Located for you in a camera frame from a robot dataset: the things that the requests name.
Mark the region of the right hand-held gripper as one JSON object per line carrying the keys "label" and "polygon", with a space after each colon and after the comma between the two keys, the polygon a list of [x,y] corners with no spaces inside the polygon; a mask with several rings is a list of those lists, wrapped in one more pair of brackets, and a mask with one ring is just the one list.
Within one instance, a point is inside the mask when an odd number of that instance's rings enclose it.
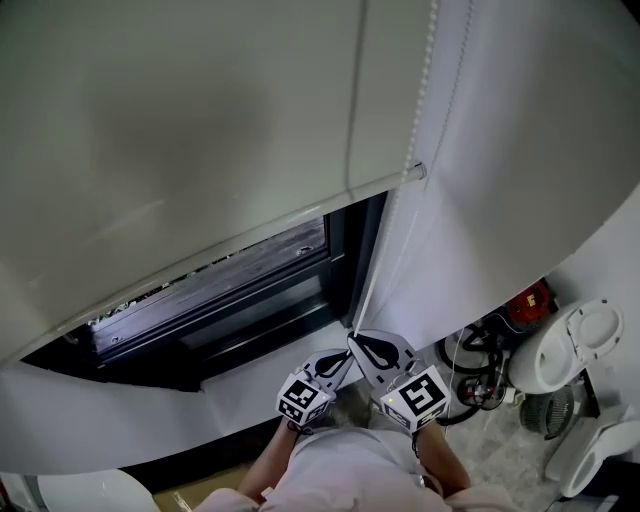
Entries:
{"label": "right hand-held gripper", "polygon": [[445,411],[451,395],[443,378],[434,365],[415,357],[404,337],[365,329],[350,333],[347,341],[383,415],[406,430],[420,430]]}

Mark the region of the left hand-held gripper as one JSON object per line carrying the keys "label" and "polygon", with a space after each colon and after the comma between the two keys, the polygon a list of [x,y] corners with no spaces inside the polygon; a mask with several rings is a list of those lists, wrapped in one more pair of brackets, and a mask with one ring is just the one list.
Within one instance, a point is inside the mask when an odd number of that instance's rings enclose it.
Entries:
{"label": "left hand-held gripper", "polygon": [[307,425],[321,416],[334,400],[335,392],[344,382],[354,363],[348,349],[326,349],[313,353],[302,369],[291,373],[276,400],[276,411],[295,425]]}

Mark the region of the white roller blind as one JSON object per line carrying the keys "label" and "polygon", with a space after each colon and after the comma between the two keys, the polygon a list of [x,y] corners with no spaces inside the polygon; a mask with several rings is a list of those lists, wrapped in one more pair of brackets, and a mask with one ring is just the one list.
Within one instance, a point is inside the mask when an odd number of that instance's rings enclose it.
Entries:
{"label": "white roller blind", "polygon": [[0,364],[399,184],[437,0],[0,0]]}

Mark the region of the person's left forearm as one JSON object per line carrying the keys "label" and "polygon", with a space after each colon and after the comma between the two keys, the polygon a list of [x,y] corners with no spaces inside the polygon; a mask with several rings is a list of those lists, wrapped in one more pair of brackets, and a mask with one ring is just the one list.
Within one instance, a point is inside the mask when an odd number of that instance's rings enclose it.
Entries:
{"label": "person's left forearm", "polygon": [[282,419],[272,439],[241,481],[238,491],[256,503],[263,503],[262,492],[274,489],[285,474],[300,434]]}

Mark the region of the person's right forearm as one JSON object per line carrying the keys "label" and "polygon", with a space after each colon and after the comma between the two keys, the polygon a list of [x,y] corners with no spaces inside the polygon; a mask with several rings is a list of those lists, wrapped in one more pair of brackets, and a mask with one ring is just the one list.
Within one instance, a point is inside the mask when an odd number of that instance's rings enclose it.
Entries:
{"label": "person's right forearm", "polygon": [[445,439],[443,430],[433,421],[415,434],[418,459],[449,497],[471,487],[470,477]]}

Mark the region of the person's white shirt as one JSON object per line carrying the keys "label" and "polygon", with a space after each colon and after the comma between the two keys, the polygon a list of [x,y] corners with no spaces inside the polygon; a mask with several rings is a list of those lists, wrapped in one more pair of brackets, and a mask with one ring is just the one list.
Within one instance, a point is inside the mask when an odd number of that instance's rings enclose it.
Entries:
{"label": "person's white shirt", "polygon": [[194,512],[519,512],[500,486],[471,486],[444,497],[424,485],[428,477],[406,434],[330,429],[293,449],[263,503],[221,488]]}

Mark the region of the white toilet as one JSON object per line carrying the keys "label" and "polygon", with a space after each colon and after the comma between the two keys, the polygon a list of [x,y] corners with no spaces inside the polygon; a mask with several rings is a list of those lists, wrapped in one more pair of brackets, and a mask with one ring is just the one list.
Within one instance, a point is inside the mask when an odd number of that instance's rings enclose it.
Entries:
{"label": "white toilet", "polygon": [[160,512],[152,494],[120,470],[26,476],[0,472],[18,512]]}
{"label": "white toilet", "polygon": [[555,392],[614,350],[623,329],[622,310],[609,299],[568,304],[512,353],[508,380],[525,394]]}
{"label": "white toilet", "polygon": [[548,461],[544,477],[573,498],[595,477],[603,462],[640,443],[640,417],[631,405],[618,405],[597,417],[582,417]]}

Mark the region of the red machine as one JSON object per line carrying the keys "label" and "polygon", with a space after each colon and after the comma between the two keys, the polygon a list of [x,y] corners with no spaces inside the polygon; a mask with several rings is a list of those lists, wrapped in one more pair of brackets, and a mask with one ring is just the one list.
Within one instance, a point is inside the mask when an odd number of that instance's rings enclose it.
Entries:
{"label": "red machine", "polygon": [[509,319],[518,327],[528,327],[550,314],[552,297],[548,286],[539,280],[506,303]]}

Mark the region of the gray round fan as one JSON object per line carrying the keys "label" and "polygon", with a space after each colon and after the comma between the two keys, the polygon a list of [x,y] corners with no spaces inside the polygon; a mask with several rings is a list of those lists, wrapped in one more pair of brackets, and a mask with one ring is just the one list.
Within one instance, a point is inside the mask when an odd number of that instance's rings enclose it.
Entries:
{"label": "gray round fan", "polygon": [[561,435],[574,414],[574,395],[569,386],[546,394],[528,395],[520,410],[521,425],[545,440]]}

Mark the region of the cardboard box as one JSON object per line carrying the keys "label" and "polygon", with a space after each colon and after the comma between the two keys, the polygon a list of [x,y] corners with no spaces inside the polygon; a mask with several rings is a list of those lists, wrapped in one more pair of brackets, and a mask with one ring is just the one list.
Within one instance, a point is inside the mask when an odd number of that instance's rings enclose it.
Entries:
{"label": "cardboard box", "polygon": [[239,465],[207,478],[155,493],[152,498],[161,512],[191,512],[215,490],[236,489],[248,470],[247,464]]}

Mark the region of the black window frame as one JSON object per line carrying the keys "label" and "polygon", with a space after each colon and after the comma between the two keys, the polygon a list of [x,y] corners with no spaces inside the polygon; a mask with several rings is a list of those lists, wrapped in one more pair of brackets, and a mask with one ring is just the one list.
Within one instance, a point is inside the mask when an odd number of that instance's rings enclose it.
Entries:
{"label": "black window frame", "polygon": [[93,382],[196,392],[322,327],[347,327],[386,201],[373,196],[200,267],[24,363]]}

